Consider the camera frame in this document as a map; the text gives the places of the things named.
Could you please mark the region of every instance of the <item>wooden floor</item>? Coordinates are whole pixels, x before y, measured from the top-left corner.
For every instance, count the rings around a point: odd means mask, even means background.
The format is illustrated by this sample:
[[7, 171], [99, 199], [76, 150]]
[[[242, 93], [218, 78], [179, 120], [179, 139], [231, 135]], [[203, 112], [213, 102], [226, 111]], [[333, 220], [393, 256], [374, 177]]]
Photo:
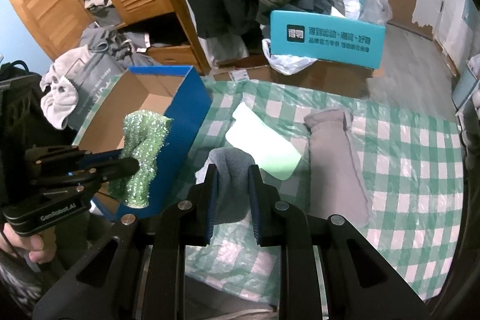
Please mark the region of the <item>wooden floor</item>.
[[368, 79], [370, 99], [455, 121], [452, 74], [434, 43], [391, 25], [385, 36], [385, 75]]

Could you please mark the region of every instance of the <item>gray sock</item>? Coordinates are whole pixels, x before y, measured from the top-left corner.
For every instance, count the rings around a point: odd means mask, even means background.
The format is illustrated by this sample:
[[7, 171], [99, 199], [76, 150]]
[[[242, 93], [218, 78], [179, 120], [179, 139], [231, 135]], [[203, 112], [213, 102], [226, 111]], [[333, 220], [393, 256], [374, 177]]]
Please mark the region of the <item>gray sock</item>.
[[236, 223], [247, 215], [248, 169], [255, 160], [238, 148], [216, 148], [208, 154], [205, 165], [196, 172], [197, 183], [203, 183], [209, 164], [218, 169], [218, 198], [215, 225]]
[[308, 214], [323, 219], [340, 214], [356, 227], [364, 226], [370, 219], [371, 195], [351, 142], [352, 114], [332, 109], [304, 120], [311, 131]]

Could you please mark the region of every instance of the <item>green checkered tablecloth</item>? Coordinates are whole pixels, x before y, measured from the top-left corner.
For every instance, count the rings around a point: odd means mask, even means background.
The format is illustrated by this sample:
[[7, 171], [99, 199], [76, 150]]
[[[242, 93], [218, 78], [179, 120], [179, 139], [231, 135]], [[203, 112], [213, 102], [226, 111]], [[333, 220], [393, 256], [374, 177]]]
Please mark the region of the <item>green checkered tablecloth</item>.
[[[303, 210], [309, 206], [310, 162], [303, 118], [313, 109], [345, 107], [354, 114], [353, 142], [373, 218], [360, 232], [422, 299], [440, 292], [458, 239], [463, 203], [463, 166], [456, 124], [409, 110], [320, 91], [261, 81], [212, 82], [213, 104], [183, 166], [170, 202], [185, 199], [208, 152], [228, 146], [232, 113], [244, 101], [302, 153], [290, 179], [266, 172], [264, 181]], [[215, 226], [211, 245], [188, 247], [187, 275], [253, 301], [278, 303], [279, 248], [256, 245], [251, 217]], [[323, 312], [326, 298], [320, 275]]]

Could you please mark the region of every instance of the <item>screw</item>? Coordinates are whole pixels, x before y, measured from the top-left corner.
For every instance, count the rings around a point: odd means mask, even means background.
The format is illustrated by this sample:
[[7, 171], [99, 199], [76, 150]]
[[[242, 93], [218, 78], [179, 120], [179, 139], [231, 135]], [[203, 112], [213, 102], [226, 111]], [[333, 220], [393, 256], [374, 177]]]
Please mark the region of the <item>screw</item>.
[[178, 208], [179, 208], [180, 210], [186, 211], [186, 210], [190, 209], [190, 208], [193, 206], [193, 204], [192, 204], [191, 201], [189, 201], [189, 200], [186, 199], [186, 200], [184, 200], [184, 201], [180, 201], [180, 202], [177, 204], [177, 206], [178, 206]]
[[345, 223], [345, 219], [338, 214], [334, 214], [332, 217], [330, 217], [330, 221], [336, 226], [342, 226]]
[[279, 211], [286, 211], [290, 207], [288, 202], [285, 201], [277, 201], [275, 202], [275, 209]]
[[122, 224], [129, 226], [131, 223], [135, 222], [136, 217], [134, 214], [125, 214], [120, 220], [122, 221]]

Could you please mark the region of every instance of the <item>green sparkly sock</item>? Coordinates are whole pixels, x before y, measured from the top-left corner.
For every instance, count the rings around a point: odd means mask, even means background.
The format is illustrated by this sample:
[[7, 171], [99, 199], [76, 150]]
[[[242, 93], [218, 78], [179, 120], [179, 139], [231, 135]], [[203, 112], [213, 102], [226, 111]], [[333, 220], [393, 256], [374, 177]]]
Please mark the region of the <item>green sparkly sock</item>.
[[112, 181], [109, 193], [131, 208], [148, 206], [150, 182], [157, 175], [157, 155], [169, 133], [172, 120], [148, 110], [139, 110], [125, 117], [125, 146], [120, 158], [133, 157], [140, 169], [130, 178]]

